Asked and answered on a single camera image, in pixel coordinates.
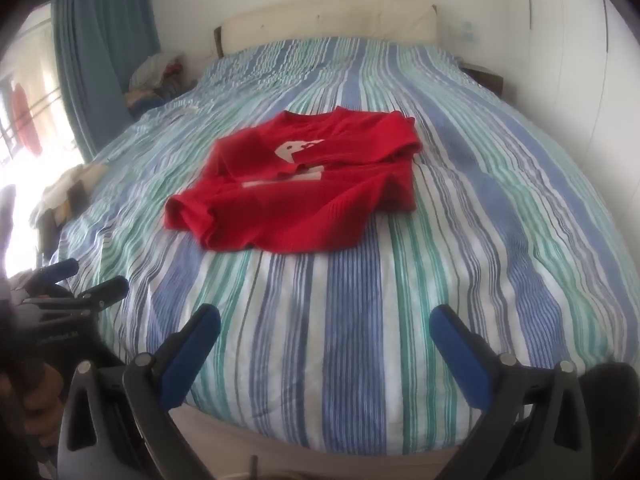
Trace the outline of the red knit sweater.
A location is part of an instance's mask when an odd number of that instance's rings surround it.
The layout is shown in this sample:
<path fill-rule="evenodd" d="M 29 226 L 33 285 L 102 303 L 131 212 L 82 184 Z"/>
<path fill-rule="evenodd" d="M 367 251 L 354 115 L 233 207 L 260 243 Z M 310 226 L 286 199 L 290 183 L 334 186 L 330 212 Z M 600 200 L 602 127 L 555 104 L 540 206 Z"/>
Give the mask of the red knit sweater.
<path fill-rule="evenodd" d="M 372 214 L 414 209 L 421 148 L 398 110 L 285 110 L 217 140 L 196 181 L 168 198 L 164 223 L 214 252 L 351 248 Z"/>

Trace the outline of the pile of clothes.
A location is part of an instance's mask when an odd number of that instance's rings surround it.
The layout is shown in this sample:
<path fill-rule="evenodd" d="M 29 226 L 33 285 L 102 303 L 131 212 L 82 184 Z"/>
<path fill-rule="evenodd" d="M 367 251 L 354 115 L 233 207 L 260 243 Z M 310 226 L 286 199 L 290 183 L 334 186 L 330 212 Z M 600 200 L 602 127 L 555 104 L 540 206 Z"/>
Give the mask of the pile of clothes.
<path fill-rule="evenodd" d="M 129 79 L 125 100 L 128 112 L 138 120 L 186 92 L 183 53 L 162 51 L 149 56 Z"/>

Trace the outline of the striped blue green bedspread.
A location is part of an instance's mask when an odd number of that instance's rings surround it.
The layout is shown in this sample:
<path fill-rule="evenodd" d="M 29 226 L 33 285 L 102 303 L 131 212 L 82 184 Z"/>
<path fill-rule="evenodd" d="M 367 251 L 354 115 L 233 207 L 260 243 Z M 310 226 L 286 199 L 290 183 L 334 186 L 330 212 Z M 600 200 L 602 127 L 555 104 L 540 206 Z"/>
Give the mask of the striped blue green bedspread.
<path fill-rule="evenodd" d="M 449 448 L 476 416 L 435 348 L 449 306 L 497 352 L 639 362 L 639 278 L 548 134 L 431 46 L 279 41 L 227 56 L 99 156 L 62 231 L 123 360 L 202 304 L 221 330 L 190 402 L 315 451 Z"/>

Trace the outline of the teal curtain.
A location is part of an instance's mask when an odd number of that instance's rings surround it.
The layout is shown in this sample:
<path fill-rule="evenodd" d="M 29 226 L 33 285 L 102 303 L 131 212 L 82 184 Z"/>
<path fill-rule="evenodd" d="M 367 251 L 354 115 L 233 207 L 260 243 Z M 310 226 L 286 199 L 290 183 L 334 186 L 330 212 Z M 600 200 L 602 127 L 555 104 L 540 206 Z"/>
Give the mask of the teal curtain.
<path fill-rule="evenodd" d="M 151 0 L 51 0 L 65 113 L 88 162 L 131 124 L 125 93 L 160 50 Z"/>

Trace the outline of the dark wooden nightstand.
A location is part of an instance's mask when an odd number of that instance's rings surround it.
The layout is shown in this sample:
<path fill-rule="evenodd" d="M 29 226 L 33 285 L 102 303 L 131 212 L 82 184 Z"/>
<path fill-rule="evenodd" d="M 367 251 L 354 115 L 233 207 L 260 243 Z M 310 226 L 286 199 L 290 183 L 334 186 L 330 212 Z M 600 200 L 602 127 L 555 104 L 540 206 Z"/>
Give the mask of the dark wooden nightstand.
<path fill-rule="evenodd" d="M 474 65 L 467 62 L 461 62 L 459 64 L 459 68 L 480 86 L 486 88 L 492 93 L 495 93 L 499 98 L 502 97 L 504 88 L 503 76 L 500 76 L 492 70 L 488 70 L 488 68 L 484 66 Z"/>

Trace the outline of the white wardrobe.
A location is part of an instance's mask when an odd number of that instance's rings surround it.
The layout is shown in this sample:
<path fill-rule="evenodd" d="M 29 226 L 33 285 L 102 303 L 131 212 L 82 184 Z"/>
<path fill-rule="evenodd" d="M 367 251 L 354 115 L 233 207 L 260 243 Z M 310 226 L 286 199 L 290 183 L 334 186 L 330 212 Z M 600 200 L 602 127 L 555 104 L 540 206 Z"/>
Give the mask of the white wardrobe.
<path fill-rule="evenodd" d="M 639 177 L 639 46 L 610 0 L 508 0 L 518 109 L 587 174 Z"/>

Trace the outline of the cream padded headboard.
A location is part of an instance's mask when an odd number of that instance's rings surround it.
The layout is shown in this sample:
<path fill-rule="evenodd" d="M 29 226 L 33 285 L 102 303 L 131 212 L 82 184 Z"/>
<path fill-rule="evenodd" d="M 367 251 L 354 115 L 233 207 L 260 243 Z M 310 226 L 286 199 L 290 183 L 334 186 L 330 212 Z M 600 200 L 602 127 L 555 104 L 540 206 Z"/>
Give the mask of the cream padded headboard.
<path fill-rule="evenodd" d="M 439 44 L 430 0 L 288 0 L 225 20 L 214 29 L 220 58 L 289 39 L 362 37 L 398 44 Z"/>

